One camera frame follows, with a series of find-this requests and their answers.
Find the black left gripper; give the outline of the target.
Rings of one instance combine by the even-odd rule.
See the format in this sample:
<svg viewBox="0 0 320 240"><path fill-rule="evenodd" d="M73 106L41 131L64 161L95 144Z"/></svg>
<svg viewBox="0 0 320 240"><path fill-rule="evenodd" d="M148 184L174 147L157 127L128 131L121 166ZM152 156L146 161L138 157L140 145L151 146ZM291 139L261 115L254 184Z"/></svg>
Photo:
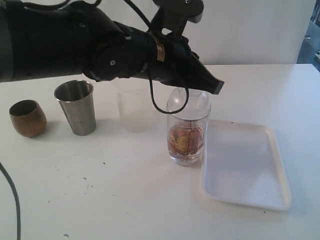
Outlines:
<svg viewBox="0 0 320 240"><path fill-rule="evenodd" d="M153 80L172 87L187 86L190 89L218 95L225 82L219 80L199 62L199 57L185 37L174 39L172 34L159 36L164 46L164 61L150 64Z"/></svg>

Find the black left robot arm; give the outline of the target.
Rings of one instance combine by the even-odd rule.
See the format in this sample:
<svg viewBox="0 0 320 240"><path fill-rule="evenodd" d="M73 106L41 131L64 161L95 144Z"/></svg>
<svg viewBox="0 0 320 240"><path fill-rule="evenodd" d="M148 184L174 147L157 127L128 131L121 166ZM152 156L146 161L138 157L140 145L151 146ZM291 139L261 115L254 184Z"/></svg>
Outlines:
<svg viewBox="0 0 320 240"><path fill-rule="evenodd" d="M201 0L157 0L147 31L111 20L83 0L39 5L0 3L0 80L14 82L84 74L112 81L140 78L217 95L224 82L200 62L183 36L198 23Z"/></svg>

